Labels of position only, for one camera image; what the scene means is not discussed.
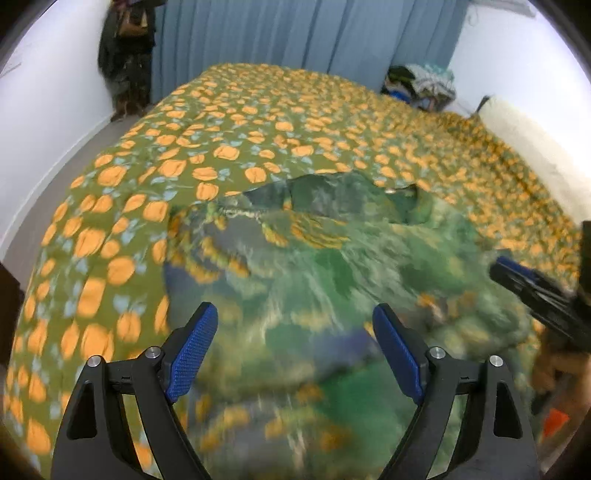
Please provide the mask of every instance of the human hand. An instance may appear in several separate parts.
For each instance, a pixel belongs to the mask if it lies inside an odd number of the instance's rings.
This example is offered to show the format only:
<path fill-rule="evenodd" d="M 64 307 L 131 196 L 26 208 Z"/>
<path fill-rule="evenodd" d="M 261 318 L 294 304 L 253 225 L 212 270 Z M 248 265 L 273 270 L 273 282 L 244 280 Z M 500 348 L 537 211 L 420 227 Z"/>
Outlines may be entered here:
<path fill-rule="evenodd" d="M 540 353 L 534 362 L 531 384 L 538 393 L 552 391 L 556 387 L 558 372 L 571 374 L 572 378 L 553 407 L 566 413 L 574 421 L 583 421 L 591 407 L 591 355 L 557 351 L 548 341 L 546 333 L 542 337 Z"/>

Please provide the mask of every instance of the orange object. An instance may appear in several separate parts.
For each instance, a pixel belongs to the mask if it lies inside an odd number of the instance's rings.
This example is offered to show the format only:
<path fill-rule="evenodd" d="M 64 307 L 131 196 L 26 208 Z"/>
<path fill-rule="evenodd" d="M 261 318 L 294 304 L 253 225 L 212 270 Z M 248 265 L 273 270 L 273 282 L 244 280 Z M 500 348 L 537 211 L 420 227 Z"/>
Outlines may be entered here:
<path fill-rule="evenodd" d="M 544 438 L 551 437 L 559 431 L 568 420 L 569 416 L 566 413 L 552 408 L 544 422 Z"/>

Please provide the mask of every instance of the bedspread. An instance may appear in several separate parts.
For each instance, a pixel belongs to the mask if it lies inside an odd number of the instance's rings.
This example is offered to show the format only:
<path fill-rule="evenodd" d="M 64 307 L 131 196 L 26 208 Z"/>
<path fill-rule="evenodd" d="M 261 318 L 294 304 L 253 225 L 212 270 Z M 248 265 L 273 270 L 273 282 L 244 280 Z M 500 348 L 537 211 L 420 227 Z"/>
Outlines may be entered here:
<path fill-rule="evenodd" d="M 324 74 L 214 66 L 94 159 L 53 215 L 4 396 L 7 426 L 31 461 L 48 475 L 63 408 L 89 356 L 130 358 L 169 332 L 162 269 L 172 207 L 353 169 L 386 189 L 416 183 L 496 247 L 574 284 L 576 226 L 478 118 L 412 110 Z M 186 421 L 186 403 L 178 412 Z M 153 468 L 145 436 L 134 438 L 142 465 Z"/>

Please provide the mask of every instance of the metal screw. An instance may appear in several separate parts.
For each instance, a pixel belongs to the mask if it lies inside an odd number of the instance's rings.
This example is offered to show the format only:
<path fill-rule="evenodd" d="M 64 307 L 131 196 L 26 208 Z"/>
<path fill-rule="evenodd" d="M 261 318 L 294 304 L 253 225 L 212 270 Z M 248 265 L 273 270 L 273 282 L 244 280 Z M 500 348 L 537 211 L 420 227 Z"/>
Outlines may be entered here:
<path fill-rule="evenodd" d="M 441 360 L 445 356 L 445 350 L 440 346 L 432 347 L 429 349 L 429 353 L 433 358 L 437 358 L 438 360 Z"/>
<path fill-rule="evenodd" d="M 89 367 L 96 367 L 100 363 L 101 360 L 102 360 L 102 358 L 100 357 L 100 355 L 93 355 L 88 359 L 88 361 L 86 363 L 88 364 Z"/>
<path fill-rule="evenodd" d="M 503 359 L 498 355 L 492 355 L 488 361 L 495 367 L 502 367 L 503 366 Z"/>
<path fill-rule="evenodd" d="M 159 346 L 151 346 L 146 350 L 146 356 L 148 358 L 158 358 L 160 356 L 160 352 L 162 352 L 162 350 Z"/>

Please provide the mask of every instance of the black device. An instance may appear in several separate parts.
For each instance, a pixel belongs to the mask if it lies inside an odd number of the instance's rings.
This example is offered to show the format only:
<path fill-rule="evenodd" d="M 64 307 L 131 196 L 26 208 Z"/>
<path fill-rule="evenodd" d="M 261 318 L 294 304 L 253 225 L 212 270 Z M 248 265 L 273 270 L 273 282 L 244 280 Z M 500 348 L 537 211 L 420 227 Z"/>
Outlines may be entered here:
<path fill-rule="evenodd" d="M 547 341 L 555 351 L 591 353 L 591 222 L 583 222 L 580 245 L 579 286 L 569 294 L 537 270 L 499 257 L 491 265 L 490 277 L 515 293 L 529 308 L 532 317 L 547 327 Z M 559 375 L 552 392 L 537 395 L 531 412 L 545 417 L 555 398 L 570 381 L 570 375 Z"/>
<path fill-rule="evenodd" d="M 498 356 L 471 362 L 431 349 L 387 304 L 373 314 L 376 339 L 415 415 L 379 480 L 427 478 L 456 395 L 466 412 L 449 468 L 437 479 L 534 480 L 535 443 L 509 369 Z M 132 360 L 90 357 L 80 373 L 57 436 L 52 480 L 146 480 L 125 419 L 122 394 L 135 395 L 164 480 L 210 480 L 172 408 L 190 385 L 217 328 L 217 310 L 202 303 L 162 347 Z"/>

